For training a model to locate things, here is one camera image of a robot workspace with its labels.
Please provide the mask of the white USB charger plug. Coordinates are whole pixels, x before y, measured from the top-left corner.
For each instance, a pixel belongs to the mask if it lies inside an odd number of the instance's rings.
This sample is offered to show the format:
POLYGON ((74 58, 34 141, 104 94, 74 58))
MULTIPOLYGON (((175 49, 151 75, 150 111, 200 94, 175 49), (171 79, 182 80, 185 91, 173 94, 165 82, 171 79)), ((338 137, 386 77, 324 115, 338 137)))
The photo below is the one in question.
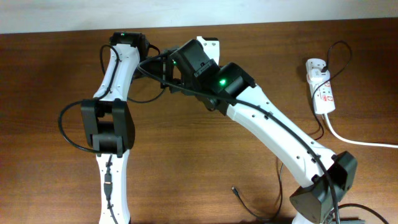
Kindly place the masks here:
POLYGON ((309 84, 325 82, 329 78, 330 78, 329 71, 322 72, 320 69, 314 68, 307 72, 307 82, 309 84))

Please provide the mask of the white power strip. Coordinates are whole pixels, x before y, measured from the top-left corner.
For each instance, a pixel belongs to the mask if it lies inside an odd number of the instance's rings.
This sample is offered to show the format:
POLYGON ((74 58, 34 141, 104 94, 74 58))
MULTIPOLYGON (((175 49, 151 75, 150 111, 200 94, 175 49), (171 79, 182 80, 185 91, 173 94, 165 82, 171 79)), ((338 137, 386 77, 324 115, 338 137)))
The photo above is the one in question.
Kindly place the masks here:
MULTIPOLYGON (((325 65, 326 62, 319 58, 310 58, 305 63, 307 72, 314 68, 322 71, 325 65)), ((311 95, 315 94, 313 97, 313 104, 316 114, 328 114, 335 110, 335 102, 330 82, 309 84, 309 87, 311 95)))

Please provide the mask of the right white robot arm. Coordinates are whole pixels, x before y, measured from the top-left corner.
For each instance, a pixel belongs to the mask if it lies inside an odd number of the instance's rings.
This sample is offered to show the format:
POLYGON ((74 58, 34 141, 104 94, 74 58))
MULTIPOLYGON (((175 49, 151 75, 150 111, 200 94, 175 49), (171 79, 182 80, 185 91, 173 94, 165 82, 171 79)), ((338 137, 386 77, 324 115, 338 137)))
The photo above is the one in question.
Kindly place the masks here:
POLYGON ((352 154, 336 154, 317 143, 270 102, 253 77, 235 63, 220 67, 198 40, 174 50, 169 59, 184 90, 253 133, 291 172, 299 184, 289 198, 297 211, 294 223, 324 223, 338 213, 358 166, 352 154))

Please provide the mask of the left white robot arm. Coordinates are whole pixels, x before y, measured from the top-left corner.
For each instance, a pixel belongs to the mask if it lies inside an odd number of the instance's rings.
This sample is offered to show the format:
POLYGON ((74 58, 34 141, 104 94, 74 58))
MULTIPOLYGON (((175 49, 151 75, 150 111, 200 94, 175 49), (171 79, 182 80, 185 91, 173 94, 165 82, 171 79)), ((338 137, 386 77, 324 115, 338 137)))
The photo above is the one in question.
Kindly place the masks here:
POLYGON ((139 32, 115 32, 107 45, 110 61, 103 81, 81 104, 86 141, 95 154, 101 183, 100 223, 130 223, 127 162, 135 141, 135 125, 127 95, 137 66, 152 45, 139 32))

